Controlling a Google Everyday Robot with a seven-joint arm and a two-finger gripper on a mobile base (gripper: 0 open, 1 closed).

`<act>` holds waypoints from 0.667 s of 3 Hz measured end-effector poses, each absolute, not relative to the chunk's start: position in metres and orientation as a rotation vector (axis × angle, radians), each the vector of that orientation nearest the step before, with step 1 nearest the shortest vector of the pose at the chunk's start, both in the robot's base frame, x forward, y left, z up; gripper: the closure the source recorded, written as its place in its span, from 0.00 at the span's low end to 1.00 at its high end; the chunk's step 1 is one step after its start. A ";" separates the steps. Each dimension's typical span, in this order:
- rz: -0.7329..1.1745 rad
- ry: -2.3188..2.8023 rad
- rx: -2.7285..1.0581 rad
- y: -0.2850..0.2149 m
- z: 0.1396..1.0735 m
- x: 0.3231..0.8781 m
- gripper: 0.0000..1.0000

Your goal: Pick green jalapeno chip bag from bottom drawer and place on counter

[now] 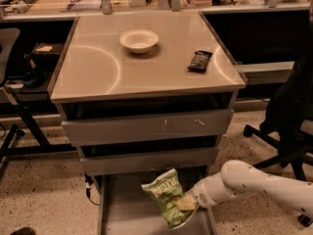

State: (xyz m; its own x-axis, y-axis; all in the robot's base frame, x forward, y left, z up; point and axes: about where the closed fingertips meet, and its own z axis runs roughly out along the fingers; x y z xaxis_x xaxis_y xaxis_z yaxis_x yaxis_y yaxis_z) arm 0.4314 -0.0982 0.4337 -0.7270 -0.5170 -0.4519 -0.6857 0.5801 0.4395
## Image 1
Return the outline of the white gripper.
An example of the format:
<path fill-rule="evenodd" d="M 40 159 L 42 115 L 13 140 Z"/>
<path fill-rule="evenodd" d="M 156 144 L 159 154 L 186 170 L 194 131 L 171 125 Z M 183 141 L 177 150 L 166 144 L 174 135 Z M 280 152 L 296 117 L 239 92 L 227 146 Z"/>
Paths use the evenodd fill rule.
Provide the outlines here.
<path fill-rule="evenodd" d="M 192 195 L 176 196 L 173 201 L 180 211 L 193 211 L 200 207 L 210 208 L 225 197 L 225 187 L 220 176 L 209 176 L 197 182 L 190 190 Z"/>

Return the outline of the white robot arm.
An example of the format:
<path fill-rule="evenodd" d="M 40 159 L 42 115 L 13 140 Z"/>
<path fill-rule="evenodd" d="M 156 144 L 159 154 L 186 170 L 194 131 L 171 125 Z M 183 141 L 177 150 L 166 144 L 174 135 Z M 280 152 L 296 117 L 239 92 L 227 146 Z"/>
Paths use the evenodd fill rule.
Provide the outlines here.
<path fill-rule="evenodd" d="M 197 182 L 183 197 L 174 199 L 180 211 L 210 208 L 221 202 L 264 194 L 310 218 L 313 217 L 313 184 L 265 173 L 238 160 L 222 165 L 218 173 Z"/>

